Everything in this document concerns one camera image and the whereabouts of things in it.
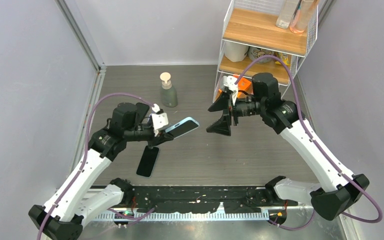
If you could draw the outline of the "bare black phone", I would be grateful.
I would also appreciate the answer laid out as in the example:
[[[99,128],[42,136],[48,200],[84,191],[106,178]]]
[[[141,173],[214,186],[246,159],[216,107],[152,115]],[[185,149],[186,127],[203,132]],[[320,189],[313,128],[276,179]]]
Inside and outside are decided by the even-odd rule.
[[[159,156],[159,152],[160,152],[160,149],[156,146],[153,146],[153,147],[146,146],[144,148],[144,151],[142,153],[140,162],[136,170],[136,174],[138,176],[142,176],[146,178],[151,177],[156,161]]]

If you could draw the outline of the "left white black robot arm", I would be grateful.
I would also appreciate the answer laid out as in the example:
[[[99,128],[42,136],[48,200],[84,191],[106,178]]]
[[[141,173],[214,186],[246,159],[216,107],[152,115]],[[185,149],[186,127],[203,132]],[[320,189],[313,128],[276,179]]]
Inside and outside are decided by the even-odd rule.
[[[85,226],[103,211],[133,203],[134,188],[126,179],[115,178],[99,193],[84,200],[98,176],[110,166],[128,142],[146,141],[154,147],[173,140],[165,132],[168,115],[158,105],[149,107],[122,102],[105,127],[88,137],[82,160],[57,192],[44,205],[33,205],[29,217],[52,240],[77,240]]]

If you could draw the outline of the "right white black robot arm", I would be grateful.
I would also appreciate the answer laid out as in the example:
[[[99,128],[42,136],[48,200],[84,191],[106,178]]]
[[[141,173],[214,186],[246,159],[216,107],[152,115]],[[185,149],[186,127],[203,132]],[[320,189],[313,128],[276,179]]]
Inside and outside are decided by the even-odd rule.
[[[269,181],[265,198],[271,205],[292,200],[313,209],[325,220],[334,220],[355,204],[369,185],[364,174],[354,174],[326,148],[297,105],[284,100],[277,79],[270,73],[258,73],[251,79],[252,93],[239,99],[237,78],[223,76],[217,86],[217,97],[209,112],[222,113],[206,130],[230,136],[231,126],[240,117],[260,116],[262,121],[285,139],[304,159],[316,176],[317,183],[306,183],[278,176]]]

